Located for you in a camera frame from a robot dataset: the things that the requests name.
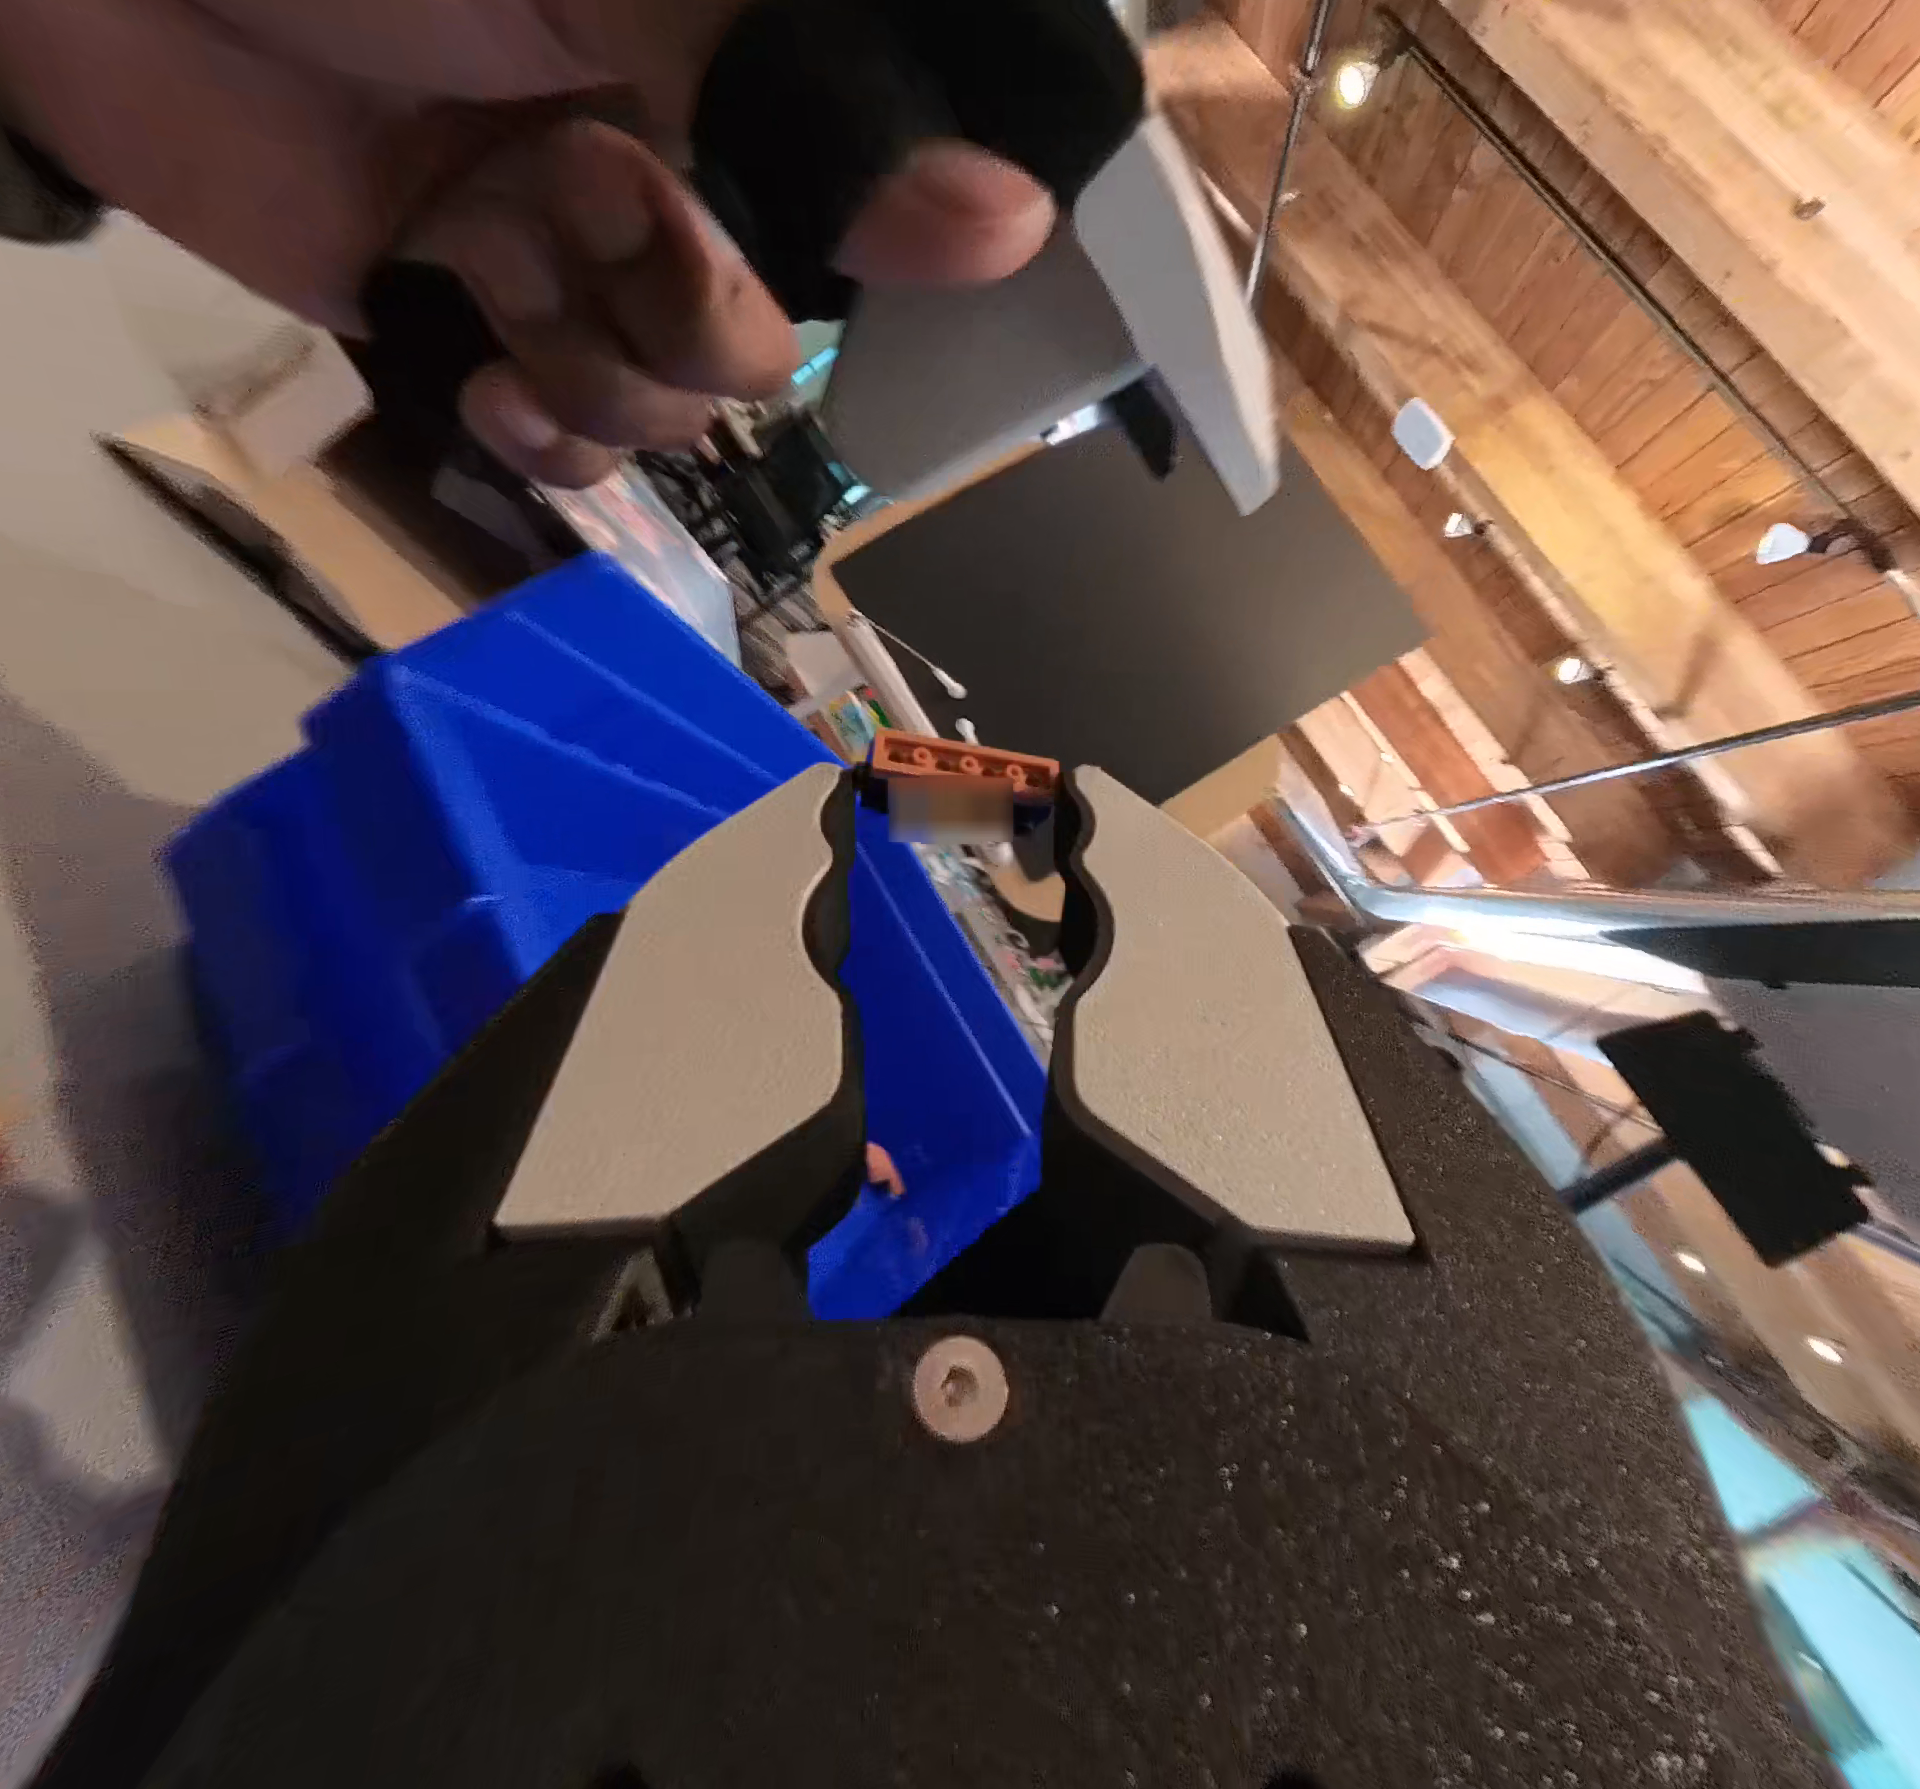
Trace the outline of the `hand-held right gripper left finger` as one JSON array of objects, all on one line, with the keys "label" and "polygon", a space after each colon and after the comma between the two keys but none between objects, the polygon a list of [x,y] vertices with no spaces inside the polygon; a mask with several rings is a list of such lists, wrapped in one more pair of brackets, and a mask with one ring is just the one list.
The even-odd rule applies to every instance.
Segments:
[{"label": "hand-held right gripper left finger", "polygon": [[848,769],[808,767],[640,887],[494,1209],[502,1237],[815,1242],[850,1207],[854,813]]}]

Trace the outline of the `silver ventilation duct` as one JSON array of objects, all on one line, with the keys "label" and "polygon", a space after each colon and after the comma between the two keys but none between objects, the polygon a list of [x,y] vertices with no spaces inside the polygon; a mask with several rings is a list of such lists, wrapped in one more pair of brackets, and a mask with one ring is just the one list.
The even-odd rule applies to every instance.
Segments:
[{"label": "silver ventilation duct", "polygon": [[1716,981],[1763,986],[1918,986],[1912,891],[1548,891],[1440,888],[1372,879],[1316,794],[1276,794],[1273,810],[1361,921],[1465,937],[1510,934],[1608,944]]}]

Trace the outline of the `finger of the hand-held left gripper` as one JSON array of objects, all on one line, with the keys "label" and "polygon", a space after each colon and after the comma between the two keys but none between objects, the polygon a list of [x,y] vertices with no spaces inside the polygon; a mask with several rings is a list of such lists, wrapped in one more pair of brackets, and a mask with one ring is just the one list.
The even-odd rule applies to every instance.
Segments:
[{"label": "finger of the hand-held left gripper", "polygon": [[1073,234],[1236,512],[1262,509],[1281,484],[1266,342],[1200,178],[1161,116],[1144,116],[1094,173]]}]

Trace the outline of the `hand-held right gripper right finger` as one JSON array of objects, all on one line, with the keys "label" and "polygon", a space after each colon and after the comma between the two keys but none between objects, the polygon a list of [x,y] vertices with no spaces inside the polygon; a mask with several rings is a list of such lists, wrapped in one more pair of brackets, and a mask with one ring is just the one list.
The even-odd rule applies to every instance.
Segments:
[{"label": "hand-held right gripper right finger", "polygon": [[1406,1254],[1415,1228],[1283,913],[1101,769],[1063,785],[1091,913],[1052,1083],[1204,1221],[1281,1249]]}]

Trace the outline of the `black light stand pole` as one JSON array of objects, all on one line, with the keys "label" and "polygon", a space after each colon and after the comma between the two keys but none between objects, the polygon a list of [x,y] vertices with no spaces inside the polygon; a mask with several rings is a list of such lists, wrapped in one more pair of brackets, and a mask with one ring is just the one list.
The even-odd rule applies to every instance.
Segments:
[{"label": "black light stand pole", "polygon": [[1557,1190],[1557,1198],[1571,1217],[1583,1217],[1590,1209],[1613,1203],[1618,1195],[1648,1182],[1651,1175],[1676,1161],[1676,1151],[1662,1138],[1622,1152],[1603,1166],[1582,1172],[1575,1182]]}]

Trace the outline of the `person's left hand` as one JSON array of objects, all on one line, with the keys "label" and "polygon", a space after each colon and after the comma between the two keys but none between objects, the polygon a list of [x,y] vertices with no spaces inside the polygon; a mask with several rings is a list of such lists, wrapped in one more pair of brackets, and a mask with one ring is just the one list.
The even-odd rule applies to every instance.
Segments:
[{"label": "person's left hand", "polygon": [[756,0],[1,0],[3,135],[276,308],[361,336],[376,267],[445,269],[500,353],[476,441],[582,487],[778,394],[792,323],[686,187]]}]

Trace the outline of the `blue plastic bin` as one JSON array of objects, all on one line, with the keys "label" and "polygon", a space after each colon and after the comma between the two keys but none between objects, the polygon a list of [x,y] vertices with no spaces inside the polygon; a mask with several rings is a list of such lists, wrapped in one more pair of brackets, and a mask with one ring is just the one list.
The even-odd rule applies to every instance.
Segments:
[{"label": "blue plastic bin", "polygon": [[[591,917],[827,748],[604,558],[372,657],[303,747],[169,846],[208,1050],[288,1242]],[[1046,1070],[909,843],[856,810],[844,983],[904,1195],[809,1254],[827,1320],[896,1310],[1039,1175]]]}]

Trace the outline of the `black board with plywood rim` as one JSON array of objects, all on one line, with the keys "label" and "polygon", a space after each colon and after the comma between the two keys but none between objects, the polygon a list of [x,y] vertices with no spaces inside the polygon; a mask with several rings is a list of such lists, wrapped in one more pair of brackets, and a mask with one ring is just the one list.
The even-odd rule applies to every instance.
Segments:
[{"label": "black board with plywood rim", "polygon": [[819,553],[947,724],[1094,767],[1214,841],[1281,784],[1283,731],[1428,644],[1428,623],[1299,451],[1240,514],[1184,447],[1153,479],[1117,429],[1039,446]]}]

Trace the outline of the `studio light panel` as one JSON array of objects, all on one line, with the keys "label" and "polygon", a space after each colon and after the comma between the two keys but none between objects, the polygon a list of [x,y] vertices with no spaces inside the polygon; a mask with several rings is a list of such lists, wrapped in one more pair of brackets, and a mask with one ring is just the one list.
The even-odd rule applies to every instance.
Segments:
[{"label": "studio light panel", "polygon": [[1913,1228],[1915,987],[1701,979],[1733,1025],[1690,1013],[1599,1047],[1747,1249],[1777,1269],[1867,1231],[1871,1192]]}]

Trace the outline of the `brown studded toy plate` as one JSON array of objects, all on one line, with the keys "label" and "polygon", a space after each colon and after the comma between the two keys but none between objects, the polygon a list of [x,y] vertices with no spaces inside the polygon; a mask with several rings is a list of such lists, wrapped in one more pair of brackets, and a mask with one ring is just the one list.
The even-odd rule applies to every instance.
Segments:
[{"label": "brown studded toy plate", "polygon": [[866,748],[865,769],[873,779],[887,784],[919,779],[998,787],[1018,807],[1049,807],[1061,787],[1061,767],[1055,761],[900,730],[878,731]]}]

